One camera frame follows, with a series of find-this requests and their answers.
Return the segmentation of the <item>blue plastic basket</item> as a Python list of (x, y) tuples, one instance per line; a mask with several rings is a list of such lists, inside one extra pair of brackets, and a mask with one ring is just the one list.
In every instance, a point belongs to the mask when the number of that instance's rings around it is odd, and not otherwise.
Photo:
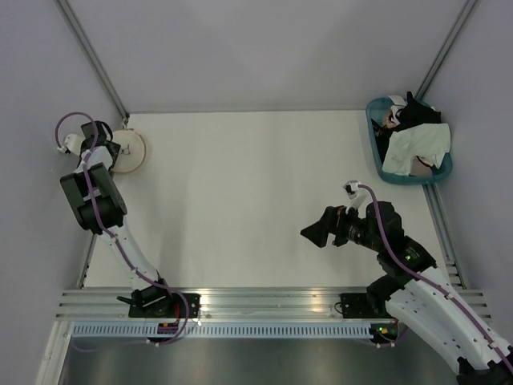
[(392, 95), (371, 100), (366, 121), (375, 168), (397, 185), (433, 184), (453, 168), (449, 126), (441, 113), (416, 100)]

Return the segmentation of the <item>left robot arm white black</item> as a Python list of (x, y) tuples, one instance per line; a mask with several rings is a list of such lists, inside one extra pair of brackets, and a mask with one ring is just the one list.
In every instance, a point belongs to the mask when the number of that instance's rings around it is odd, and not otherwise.
[(60, 185), (80, 227), (106, 243), (129, 277), (130, 296), (116, 300), (129, 306), (131, 318), (178, 318), (178, 296), (169, 291), (128, 227), (127, 207), (111, 174), (120, 150), (113, 131), (101, 120), (90, 120), (81, 130), (82, 139), (68, 136), (59, 146), (59, 151), (79, 157), (77, 168), (61, 177)]

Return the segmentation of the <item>front aluminium rail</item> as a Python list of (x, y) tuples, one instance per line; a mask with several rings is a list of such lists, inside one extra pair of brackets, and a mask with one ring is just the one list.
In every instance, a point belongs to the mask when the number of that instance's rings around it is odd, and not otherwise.
[[(332, 322), (341, 318), (333, 306), (343, 293), (363, 287), (331, 288), (186, 288), (200, 296), (199, 320), (212, 322)], [(64, 290), (55, 311), (68, 321), (115, 321), (128, 318), (127, 287), (85, 287)]]

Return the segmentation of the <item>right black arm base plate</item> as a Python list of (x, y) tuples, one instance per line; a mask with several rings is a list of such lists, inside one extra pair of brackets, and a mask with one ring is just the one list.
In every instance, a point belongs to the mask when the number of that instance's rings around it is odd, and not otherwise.
[(378, 318), (378, 314), (370, 305), (366, 293), (340, 294), (339, 308), (344, 319)]

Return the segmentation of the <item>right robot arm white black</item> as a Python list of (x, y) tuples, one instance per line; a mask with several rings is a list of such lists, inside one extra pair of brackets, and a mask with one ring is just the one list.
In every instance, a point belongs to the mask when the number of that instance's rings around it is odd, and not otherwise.
[(500, 337), (445, 279), (434, 258), (408, 237), (390, 202), (356, 208), (329, 206), (301, 235), (323, 248), (353, 242), (377, 254), (384, 275), (366, 288), (366, 308), (390, 316), (433, 348), (459, 384), (510, 384), (512, 345)]

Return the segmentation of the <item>round white mesh laundry bag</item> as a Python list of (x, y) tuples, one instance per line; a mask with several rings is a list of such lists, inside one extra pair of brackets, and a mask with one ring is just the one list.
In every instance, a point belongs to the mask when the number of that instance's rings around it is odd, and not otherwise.
[(127, 174), (134, 172), (145, 161), (147, 146), (143, 137), (131, 129), (118, 130), (113, 133), (113, 142), (120, 146), (113, 173)]

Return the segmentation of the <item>right aluminium frame post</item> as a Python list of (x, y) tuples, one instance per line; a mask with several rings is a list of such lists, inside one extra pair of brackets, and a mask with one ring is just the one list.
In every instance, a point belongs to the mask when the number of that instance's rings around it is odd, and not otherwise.
[(425, 99), (438, 73), (441, 71), (452, 49), (455, 47), (459, 36), (462, 34), (467, 23), (471, 20), (471, 17), (477, 10), (480, 3), (481, 1), (479, 0), (466, 0), (463, 3), (455, 20), (451, 24), (449, 31), (447, 32), (446, 37), (443, 39), (442, 45), (439, 47), (434, 60), (432, 61), (428, 71), (420, 83), (420, 86), (415, 94), (416, 99)]

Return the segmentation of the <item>pale green cloth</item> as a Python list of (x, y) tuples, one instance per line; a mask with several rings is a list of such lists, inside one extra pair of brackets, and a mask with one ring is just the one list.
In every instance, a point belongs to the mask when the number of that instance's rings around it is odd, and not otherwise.
[(448, 124), (421, 124), (393, 133), (383, 162), (384, 172), (410, 176), (412, 159), (419, 156), (440, 169), (450, 152), (451, 135)]

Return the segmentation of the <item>aluminium frame post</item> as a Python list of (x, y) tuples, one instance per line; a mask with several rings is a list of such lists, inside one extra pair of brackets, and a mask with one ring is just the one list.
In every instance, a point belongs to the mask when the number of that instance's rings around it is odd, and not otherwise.
[(102, 64), (101, 59), (96, 52), (96, 49), (94, 48), (91, 40), (89, 39), (83, 24), (79, 20), (78, 15), (71, 5), (71, 2), (68, 0), (54, 0), (54, 4), (58, 12), (61, 14), (64, 22), (67, 24), (71, 35), (82, 51), (84, 58), (95, 73), (95, 76), (99, 81), (100, 86), (104, 90), (107, 98), (115, 107), (115, 110), (121, 117), (122, 121), (127, 123), (130, 117), (130, 113), (121, 100), (119, 93), (115, 89), (115, 85), (111, 81), (107, 70)]
[(459, 36), (462, 34), (467, 23), (471, 20), (471, 17), (477, 10), (480, 3), (481, 1), (479, 0), (466, 0), (463, 3), (455, 20), (451, 24), (449, 31), (447, 32), (446, 37), (443, 39), (442, 45), (439, 47), (434, 60), (432, 61), (428, 71), (420, 83), (420, 86), (415, 94), (416, 99), (425, 99), (438, 73), (441, 71), (452, 49), (455, 47)]

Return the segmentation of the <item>black garment in basket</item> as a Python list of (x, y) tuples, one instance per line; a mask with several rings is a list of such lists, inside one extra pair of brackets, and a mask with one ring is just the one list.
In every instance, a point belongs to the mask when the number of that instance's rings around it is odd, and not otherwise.
[(392, 105), (378, 123), (372, 119), (371, 127), (374, 131), (378, 155), (381, 162), (384, 162), (393, 133), (402, 132), (421, 124), (440, 124), (441, 113), (432, 107), (427, 107), (414, 97), (411, 91), (406, 94), (406, 99), (401, 96), (391, 98)]

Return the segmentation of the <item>left aluminium frame post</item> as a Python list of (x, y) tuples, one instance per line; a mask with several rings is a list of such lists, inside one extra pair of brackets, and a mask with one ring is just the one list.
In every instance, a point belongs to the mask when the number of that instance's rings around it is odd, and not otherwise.
[(115, 89), (115, 85), (111, 81), (107, 70), (102, 64), (101, 59), (96, 52), (96, 49), (94, 48), (91, 40), (89, 39), (83, 24), (79, 20), (78, 15), (71, 5), (71, 2), (68, 0), (54, 0), (54, 4), (58, 12), (61, 14), (64, 22), (67, 24), (71, 35), (82, 51), (84, 58), (95, 73), (95, 76), (99, 81), (100, 86), (104, 90), (107, 98), (115, 107), (115, 110), (121, 117), (122, 121), (127, 123), (130, 117), (130, 113), (121, 100), (119, 93)]

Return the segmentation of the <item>beige garment in basket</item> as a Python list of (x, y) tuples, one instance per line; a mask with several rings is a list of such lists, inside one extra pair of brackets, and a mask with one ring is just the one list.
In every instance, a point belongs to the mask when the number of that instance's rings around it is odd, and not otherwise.
[(429, 178), (434, 174), (435, 166), (434, 163), (425, 160), (419, 156), (416, 156), (412, 159), (410, 176), (412, 177), (420, 177), (420, 178)]

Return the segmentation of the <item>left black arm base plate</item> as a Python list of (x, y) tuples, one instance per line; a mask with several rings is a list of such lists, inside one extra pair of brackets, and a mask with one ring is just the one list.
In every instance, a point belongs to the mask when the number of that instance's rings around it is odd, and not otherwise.
[[(200, 298), (198, 293), (184, 294), (189, 306), (189, 318), (196, 318), (200, 310)], [(177, 295), (168, 302), (166, 298), (148, 305), (145, 310), (130, 306), (129, 318), (185, 318), (186, 310), (183, 300)]]

